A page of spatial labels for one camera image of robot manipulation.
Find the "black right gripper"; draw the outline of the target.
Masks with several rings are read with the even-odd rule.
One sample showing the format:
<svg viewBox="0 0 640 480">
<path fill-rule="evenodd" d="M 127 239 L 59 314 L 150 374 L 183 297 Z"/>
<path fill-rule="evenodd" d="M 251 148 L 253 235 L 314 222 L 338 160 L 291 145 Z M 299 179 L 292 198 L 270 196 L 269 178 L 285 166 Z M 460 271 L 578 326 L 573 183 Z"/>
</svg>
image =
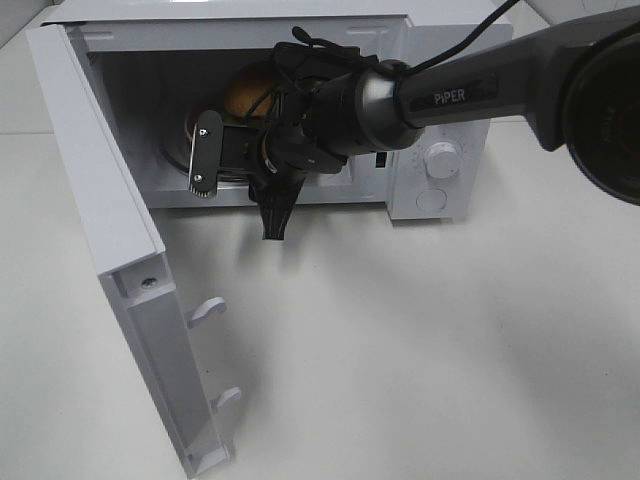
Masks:
<svg viewBox="0 0 640 480">
<path fill-rule="evenodd" d="M 311 132 L 310 100 L 274 94 L 271 107 L 249 139 L 249 199 L 258 205 L 264 240 L 282 241 L 298 196 L 310 173 L 336 174 L 345 157 L 330 152 Z"/>
</svg>

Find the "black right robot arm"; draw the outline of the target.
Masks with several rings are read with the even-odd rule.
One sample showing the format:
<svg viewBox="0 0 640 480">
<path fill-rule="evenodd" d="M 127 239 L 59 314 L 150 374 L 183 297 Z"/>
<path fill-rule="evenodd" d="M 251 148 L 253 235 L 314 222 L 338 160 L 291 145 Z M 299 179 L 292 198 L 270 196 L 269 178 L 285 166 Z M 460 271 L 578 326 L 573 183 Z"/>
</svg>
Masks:
<svg viewBox="0 0 640 480">
<path fill-rule="evenodd" d="M 639 200 L 639 10 L 553 25 L 467 54 L 464 43 L 416 66 L 310 36 L 270 55 L 266 117 L 226 138 L 219 171 L 249 184 L 263 235 L 280 240 L 306 176 L 350 157 L 412 146 L 429 126 L 524 118 L 540 146 L 566 147 L 581 172 L 622 201 Z"/>
</svg>

